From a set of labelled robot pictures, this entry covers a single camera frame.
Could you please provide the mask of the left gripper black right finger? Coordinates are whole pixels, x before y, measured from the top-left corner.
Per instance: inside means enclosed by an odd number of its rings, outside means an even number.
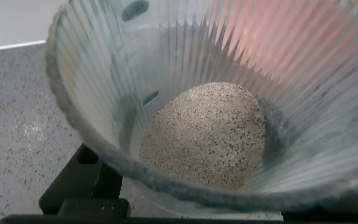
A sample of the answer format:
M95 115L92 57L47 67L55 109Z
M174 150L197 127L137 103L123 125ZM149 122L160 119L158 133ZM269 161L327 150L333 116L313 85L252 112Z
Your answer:
M311 208L282 212L285 223L358 223L358 191Z

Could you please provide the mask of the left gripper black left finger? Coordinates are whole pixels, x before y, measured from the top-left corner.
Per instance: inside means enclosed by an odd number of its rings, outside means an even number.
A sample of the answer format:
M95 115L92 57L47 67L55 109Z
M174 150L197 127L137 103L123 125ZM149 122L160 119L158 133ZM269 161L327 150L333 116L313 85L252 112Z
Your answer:
M39 199L45 215L127 218L129 202L119 198L122 176L81 144Z

